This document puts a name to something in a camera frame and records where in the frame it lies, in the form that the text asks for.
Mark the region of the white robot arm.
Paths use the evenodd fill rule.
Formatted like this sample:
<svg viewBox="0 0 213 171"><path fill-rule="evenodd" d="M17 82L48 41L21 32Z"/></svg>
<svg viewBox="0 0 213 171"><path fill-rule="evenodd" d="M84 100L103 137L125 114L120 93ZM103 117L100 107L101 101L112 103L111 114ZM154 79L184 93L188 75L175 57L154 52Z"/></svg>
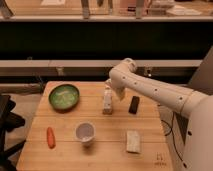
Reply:
<svg viewBox="0 0 213 171"><path fill-rule="evenodd" d="M181 171L213 171L213 95L135 74L136 63L125 58L107 80L120 99L129 88L188 118Z"/></svg>

